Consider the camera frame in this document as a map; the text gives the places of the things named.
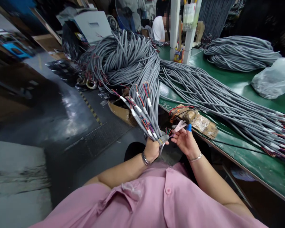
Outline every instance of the coiled cable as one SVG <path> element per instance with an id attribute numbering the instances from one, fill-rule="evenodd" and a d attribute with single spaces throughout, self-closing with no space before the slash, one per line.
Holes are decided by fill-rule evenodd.
<path id="1" fill-rule="evenodd" d="M 204 50 L 210 63 L 234 71 L 267 68 L 281 57 L 271 43 L 252 36 L 230 36 L 213 40 Z"/>

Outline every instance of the white pole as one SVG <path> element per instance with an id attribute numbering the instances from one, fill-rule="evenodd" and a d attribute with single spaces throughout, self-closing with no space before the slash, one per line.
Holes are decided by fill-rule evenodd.
<path id="1" fill-rule="evenodd" d="M 177 45 L 180 7 L 181 7 L 181 0 L 171 0 L 170 61 L 173 61 L 174 59 L 175 48 Z"/>
<path id="2" fill-rule="evenodd" d="M 195 9 L 195 15 L 194 15 L 193 30 L 187 31 L 187 34 L 186 34 L 185 53 L 184 53 L 184 59 L 183 59 L 183 63 L 184 64 L 189 64 L 189 61 L 190 61 L 191 51 L 192 51 L 192 46 L 193 46 L 193 41 L 194 41 L 194 36 L 195 36 L 195 32 L 196 32 L 197 21 L 199 20 L 199 14 L 200 14 L 199 12 L 200 12 L 201 4 L 202 4 L 202 0 L 197 0 L 196 9 Z"/>

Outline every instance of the silver bracelet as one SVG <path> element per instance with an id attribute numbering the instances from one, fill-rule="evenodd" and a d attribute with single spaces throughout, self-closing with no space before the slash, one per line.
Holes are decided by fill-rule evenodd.
<path id="1" fill-rule="evenodd" d="M 146 156 L 145 156 L 145 153 L 142 152 L 142 161 L 144 162 L 144 164 L 146 166 L 150 166 L 151 165 L 151 162 L 149 162 L 147 159 L 146 159 Z"/>
<path id="2" fill-rule="evenodd" d="M 197 158 L 195 158 L 195 159 L 192 159 L 192 160 L 189 160 L 189 162 L 195 162 L 195 161 L 197 161 L 198 159 L 200 159 L 201 157 L 202 157 L 202 153 L 197 157 Z"/>

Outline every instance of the white plastic bag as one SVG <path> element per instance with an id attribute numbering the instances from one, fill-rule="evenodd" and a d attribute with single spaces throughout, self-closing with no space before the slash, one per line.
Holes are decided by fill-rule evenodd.
<path id="1" fill-rule="evenodd" d="M 251 81 L 256 92 L 267 99 L 285 93 L 285 58 L 278 58 L 271 67 L 262 70 Z"/>

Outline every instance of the pink shirt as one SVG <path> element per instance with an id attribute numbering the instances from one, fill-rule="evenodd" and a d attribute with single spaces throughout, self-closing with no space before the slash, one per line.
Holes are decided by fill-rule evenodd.
<path id="1" fill-rule="evenodd" d="M 110 190 L 83 186 L 32 227 L 266 227 L 206 195 L 180 163 L 155 162 L 138 179 Z"/>

